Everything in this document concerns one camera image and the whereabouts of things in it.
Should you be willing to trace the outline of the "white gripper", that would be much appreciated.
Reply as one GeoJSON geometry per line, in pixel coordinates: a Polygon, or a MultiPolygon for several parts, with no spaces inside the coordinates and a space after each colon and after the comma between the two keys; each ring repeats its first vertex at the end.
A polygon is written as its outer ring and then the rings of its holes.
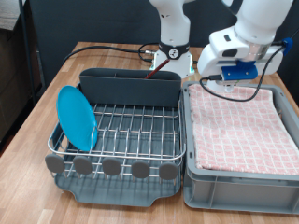
{"type": "Polygon", "coordinates": [[[246,34],[235,26],[209,36],[199,58],[197,68],[202,77],[221,75],[219,84],[250,82],[263,71],[275,73],[283,59],[283,50],[271,46],[273,37],[246,34]]]}

